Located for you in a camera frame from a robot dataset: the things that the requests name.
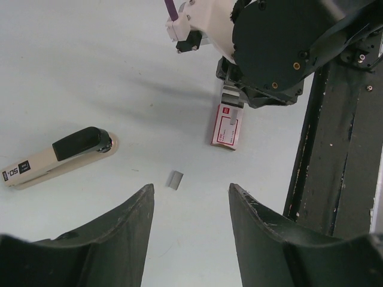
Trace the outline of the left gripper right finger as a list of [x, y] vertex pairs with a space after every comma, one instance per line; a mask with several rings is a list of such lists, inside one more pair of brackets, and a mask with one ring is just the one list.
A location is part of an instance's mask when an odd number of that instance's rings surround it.
[[382, 286], [381, 234], [325, 236], [238, 184], [230, 184], [229, 206], [243, 286]]

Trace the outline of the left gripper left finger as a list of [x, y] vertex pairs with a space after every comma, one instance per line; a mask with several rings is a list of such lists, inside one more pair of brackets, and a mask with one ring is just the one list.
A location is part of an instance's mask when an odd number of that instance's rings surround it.
[[56, 239], [1, 235], [1, 286], [141, 286], [154, 185]]

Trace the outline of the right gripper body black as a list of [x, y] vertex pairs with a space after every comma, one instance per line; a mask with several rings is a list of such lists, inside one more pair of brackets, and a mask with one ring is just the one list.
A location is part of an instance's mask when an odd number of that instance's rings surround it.
[[345, 48], [346, 1], [237, 1], [226, 76], [251, 108], [297, 102], [305, 78]]

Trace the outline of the red white staple box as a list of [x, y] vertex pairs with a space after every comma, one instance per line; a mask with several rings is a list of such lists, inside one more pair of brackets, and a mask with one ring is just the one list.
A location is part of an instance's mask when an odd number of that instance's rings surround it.
[[217, 108], [211, 145], [232, 151], [237, 150], [244, 114], [244, 103], [238, 91], [224, 86]]

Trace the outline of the staple strip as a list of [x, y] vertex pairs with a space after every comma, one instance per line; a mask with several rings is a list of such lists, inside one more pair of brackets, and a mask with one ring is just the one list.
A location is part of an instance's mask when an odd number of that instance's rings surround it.
[[166, 187], [176, 191], [180, 186], [183, 176], [183, 173], [177, 170], [172, 170], [168, 177], [168, 180], [166, 181]]

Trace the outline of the beige black stapler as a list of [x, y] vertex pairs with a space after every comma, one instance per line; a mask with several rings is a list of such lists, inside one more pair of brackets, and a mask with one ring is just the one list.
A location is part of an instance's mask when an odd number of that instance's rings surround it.
[[118, 150], [118, 137], [104, 129], [86, 127], [1, 170], [6, 187], [23, 190], [88, 164]]

